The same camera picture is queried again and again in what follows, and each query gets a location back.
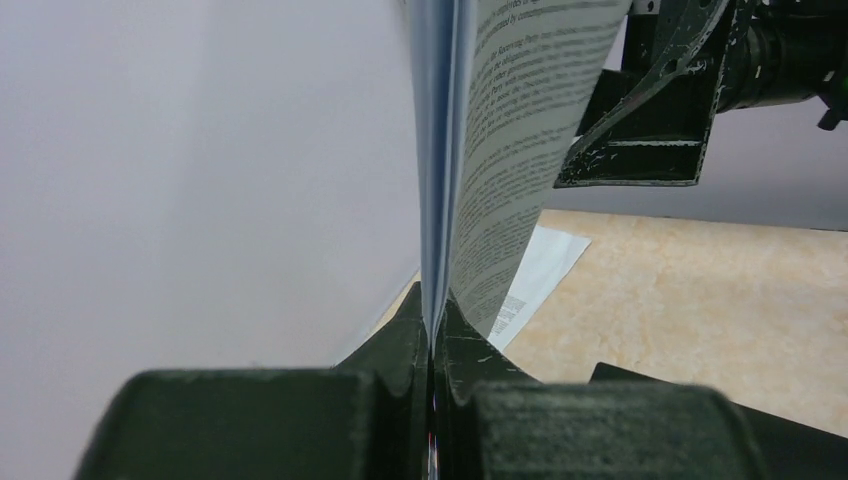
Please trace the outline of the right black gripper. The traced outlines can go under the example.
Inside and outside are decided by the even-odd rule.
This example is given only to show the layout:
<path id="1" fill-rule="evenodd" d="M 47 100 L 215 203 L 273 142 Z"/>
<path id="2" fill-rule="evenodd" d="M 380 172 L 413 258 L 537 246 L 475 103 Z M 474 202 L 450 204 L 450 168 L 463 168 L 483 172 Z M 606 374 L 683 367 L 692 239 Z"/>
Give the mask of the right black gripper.
<path id="1" fill-rule="evenodd" d="M 694 186 L 716 110 L 817 97 L 820 129 L 847 120 L 845 1 L 760 1 L 723 79 L 729 2 L 636 1 L 625 25 L 621 65 L 602 71 L 558 189 Z"/>

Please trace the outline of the teal folder black inside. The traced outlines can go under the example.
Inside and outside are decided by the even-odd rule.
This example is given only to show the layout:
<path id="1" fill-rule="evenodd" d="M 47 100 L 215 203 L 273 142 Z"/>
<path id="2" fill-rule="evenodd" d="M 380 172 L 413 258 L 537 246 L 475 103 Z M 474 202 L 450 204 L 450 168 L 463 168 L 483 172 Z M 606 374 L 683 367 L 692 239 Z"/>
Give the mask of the teal folder black inside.
<path id="1" fill-rule="evenodd" d="M 845 479 L 847 439 L 760 410 L 739 406 L 772 479 Z"/>

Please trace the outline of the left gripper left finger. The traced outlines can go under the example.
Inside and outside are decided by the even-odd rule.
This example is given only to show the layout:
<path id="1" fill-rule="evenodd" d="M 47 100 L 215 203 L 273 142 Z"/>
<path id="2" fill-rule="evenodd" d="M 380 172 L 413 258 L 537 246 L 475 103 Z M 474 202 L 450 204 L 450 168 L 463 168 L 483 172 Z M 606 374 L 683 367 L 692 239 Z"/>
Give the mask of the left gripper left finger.
<path id="1" fill-rule="evenodd" d="M 424 479 L 421 289 L 325 369 L 148 370 L 115 394 L 79 479 Z"/>

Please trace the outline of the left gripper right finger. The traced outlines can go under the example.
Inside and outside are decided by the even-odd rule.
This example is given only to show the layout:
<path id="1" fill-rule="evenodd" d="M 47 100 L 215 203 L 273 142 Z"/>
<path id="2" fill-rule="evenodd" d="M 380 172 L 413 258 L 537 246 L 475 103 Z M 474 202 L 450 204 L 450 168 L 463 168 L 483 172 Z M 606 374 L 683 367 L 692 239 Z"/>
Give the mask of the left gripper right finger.
<path id="1" fill-rule="evenodd" d="M 494 348 L 454 302 L 433 343 L 442 479 L 765 479 L 718 391 L 657 381 L 545 384 Z"/>

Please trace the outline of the printed paper stack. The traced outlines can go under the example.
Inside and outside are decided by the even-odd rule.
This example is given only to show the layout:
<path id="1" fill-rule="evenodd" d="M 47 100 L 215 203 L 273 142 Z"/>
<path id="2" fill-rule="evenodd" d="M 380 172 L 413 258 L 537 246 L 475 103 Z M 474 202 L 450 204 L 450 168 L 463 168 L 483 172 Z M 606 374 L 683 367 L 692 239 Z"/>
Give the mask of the printed paper stack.
<path id="1" fill-rule="evenodd" d="M 597 85 L 627 1 L 407 1 L 421 301 L 487 334 Z"/>

